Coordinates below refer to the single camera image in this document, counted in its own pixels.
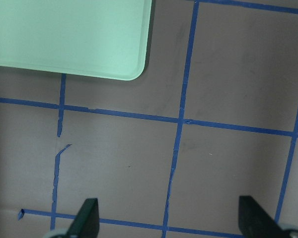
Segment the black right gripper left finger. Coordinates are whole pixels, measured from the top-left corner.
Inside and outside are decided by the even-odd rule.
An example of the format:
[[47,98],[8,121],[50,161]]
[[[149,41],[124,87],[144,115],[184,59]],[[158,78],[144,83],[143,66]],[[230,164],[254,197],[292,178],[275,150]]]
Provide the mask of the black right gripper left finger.
[[74,221],[66,232],[67,238],[96,238],[100,229],[97,198],[84,201]]

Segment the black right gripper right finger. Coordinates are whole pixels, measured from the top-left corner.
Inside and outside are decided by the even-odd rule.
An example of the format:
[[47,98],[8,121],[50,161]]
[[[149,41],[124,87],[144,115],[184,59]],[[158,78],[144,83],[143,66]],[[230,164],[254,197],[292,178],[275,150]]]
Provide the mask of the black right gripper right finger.
[[252,196],[240,196],[238,227],[245,238],[281,238],[282,229]]

